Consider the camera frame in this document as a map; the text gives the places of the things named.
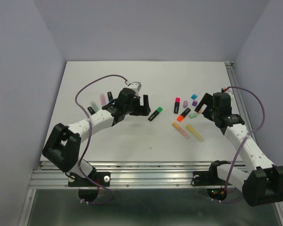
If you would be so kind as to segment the aluminium rail right side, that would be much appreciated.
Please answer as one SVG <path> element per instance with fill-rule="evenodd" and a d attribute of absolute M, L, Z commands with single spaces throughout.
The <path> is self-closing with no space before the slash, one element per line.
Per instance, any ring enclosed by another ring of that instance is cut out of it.
<path fill-rule="evenodd" d="M 225 69 L 229 78 L 229 82 L 230 82 L 230 86 L 237 86 L 237 79 L 235 77 L 235 73 L 234 73 L 234 69 L 233 69 L 233 63 L 232 62 L 224 62 L 225 65 Z M 245 103 L 243 101 L 243 93 L 245 93 L 244 90 L 241 89 L 230 89 L 230 91 L 228 91 L 228 93 L 231 95 L 232 97 L 232 107 L 233 107 L 233 113 L 237 113 L 239 114 L 242 119 L 245 122 L 245 125 L 248 129 L 248 131 L 251 131 L 253 129 L 251 122 L 250 122 L 250 118 L 249 118 L 249 114 L 246 110 L 246 106 Z"/>

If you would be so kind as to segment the pastel green highlighter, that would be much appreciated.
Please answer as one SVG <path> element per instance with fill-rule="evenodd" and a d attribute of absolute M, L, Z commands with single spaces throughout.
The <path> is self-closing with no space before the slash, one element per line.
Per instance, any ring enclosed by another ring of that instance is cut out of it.
<path fill-rule="evenodd" d="M 97 112 L 99 110 L 99 107 L 97 106 L 97 104 L 94 101 L 91 101 L 91 107 L 95 112 Z"/>

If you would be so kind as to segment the black highlighter orange cap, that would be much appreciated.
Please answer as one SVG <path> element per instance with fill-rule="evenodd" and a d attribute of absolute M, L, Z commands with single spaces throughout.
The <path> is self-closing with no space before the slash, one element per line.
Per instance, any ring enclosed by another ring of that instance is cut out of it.
<path fill-rule="evenodd" d="M 191 111 L 190 108 L 186 108 L 178 117 L 177 117 L 177 121 L 181 122 Z"/>

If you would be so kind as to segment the black highlighter green cap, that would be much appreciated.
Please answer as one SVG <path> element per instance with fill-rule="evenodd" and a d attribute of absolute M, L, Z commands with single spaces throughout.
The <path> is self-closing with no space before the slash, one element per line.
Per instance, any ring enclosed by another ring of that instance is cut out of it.
<path fill-rule="evenodd" d="M 162 107 L 158 107 L 152 114 L 151 116 L 148 118 L 149 121 L 153 121 L 161 112 L 162 112 L 163 108 Z"/>

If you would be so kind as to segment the black highlighter purple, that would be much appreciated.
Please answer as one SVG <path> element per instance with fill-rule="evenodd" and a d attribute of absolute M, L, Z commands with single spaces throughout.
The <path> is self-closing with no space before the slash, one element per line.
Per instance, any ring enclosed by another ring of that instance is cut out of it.
<path fill-rule="evenodd" d="M 89 111 L 90 115 L 94 115 L 96 113 L 91 106 L 87 107 L 87 110 Z"/>

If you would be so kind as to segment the pastel green cap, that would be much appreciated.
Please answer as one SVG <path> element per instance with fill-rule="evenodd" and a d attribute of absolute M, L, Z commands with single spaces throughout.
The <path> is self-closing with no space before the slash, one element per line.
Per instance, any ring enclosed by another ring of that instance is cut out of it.
<path fill-rule="evenodd" d="M 196 118 L 197 116 L 198 116 L 198 113 L 191 113 L 191 114 L 189 114 L 189 118 L 190 119 Z"/>

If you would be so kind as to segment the purple highlighter cap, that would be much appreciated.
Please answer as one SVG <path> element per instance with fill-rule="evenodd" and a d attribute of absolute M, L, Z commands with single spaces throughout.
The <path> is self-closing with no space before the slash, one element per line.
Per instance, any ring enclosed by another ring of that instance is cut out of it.
<path fill-rule="evenodd" d="M 193 100 L 193 103 L 192 103 L 192 105 L 193 105 L 193 106 L 197 106 L 197 104 L 198 104 L 198 101 L 196 101 L 196 100 Z"/>

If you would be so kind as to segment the pastel purple cap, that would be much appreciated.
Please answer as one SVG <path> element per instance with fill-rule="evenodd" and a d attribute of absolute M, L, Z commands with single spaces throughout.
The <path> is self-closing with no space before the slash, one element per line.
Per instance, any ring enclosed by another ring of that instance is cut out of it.
<path fill-rule="evenodd" d="M 183 102 L 183 108 L 186 108 L 188 106 L 188 101 L 187 100 L 184 100 Z"/>

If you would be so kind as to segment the black highlighter blue tip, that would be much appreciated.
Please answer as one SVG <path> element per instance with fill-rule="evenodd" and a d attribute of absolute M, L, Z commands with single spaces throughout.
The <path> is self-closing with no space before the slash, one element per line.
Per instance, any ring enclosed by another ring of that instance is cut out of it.
<path fill-rule="evenodd" d="M 112 102 L 113 101 L 113 95 L 112 95 L 112 92 L 107 92 L 107 96 L 108 96 L 108 101 L 109 102 Z"/>

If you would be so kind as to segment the blue highlighter cap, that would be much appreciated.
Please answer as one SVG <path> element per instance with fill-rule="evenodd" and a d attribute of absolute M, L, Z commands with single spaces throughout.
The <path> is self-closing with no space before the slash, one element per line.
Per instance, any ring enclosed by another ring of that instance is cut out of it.
<path fill-rule="evenodd" d="M 195 100 L 197 97 L 198 97 L 198 96 L 197 96 L 196 94 L 193 94 L 193 95 L 191 96 L 191 98 L 192 98 L 193 100 Z"/>

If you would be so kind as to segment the pastel purple highlighter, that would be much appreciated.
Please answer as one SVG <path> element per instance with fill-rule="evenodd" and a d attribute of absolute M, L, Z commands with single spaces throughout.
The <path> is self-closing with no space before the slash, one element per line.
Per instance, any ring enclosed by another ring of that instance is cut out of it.
<path fill-rule="evenodd" d="M 102 106 L 105 106 L 107 104 L 104 94 L 100 94 L 100 101 Z"/>

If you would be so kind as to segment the black highlighter pink cap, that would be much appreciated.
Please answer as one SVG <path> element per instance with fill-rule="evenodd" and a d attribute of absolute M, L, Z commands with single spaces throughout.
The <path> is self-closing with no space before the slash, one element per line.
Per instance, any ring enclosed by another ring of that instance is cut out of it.
<path fill-rule="evenodd" d="M 175 105 L 174 105 L 174 113 L 178 114 L 179 112 L 179 107 L 180 107 L 180 98 L 176 97 L 175 98 Z"/>

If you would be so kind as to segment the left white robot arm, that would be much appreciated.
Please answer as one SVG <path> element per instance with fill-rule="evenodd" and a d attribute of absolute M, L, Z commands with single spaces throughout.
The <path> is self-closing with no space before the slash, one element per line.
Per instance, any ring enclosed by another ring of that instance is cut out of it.
<path fill-rule="evenodd" d="M 80 154 L 81 143 L 90 143 L 96 133 L 113 127 L 125 116 L 148 116 L 150 113 L 149 96 L 143 95 L 140 102 L 137 89 L 123 88 L 118 97 L 103 106 L 86 119 L 63 125 L 55 125 L 47 139 L 42 155 L 64 173 L 73 173 L 86 186 L 95 182 L 96 169 Z"/>

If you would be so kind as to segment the aluminium frame rail front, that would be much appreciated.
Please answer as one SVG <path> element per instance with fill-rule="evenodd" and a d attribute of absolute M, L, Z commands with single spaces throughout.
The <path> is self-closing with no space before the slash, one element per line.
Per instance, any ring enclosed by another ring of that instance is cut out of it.
<path fill-rule="evenodd" d="M 98 172 L 111 173 L 110 189 L 192 188 L 194 171 L 207 171 L 208 161 L 127 162 L 94 161 Z M 32 172 L 30 189 L 69 189 L 68 178 L 49 161 Z"/>

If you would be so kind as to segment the pastel pink highlighter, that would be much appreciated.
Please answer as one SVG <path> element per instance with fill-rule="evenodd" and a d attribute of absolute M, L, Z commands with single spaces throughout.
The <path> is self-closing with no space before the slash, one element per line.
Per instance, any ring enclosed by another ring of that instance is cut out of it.
<path fill-rule="evenodd" d="M 177 124 L 176 122 L 172 123 L 172 126 L 185 138 L 185 139 L 189 139 L 190 136 L 180 127 L 179 124 Z"/>

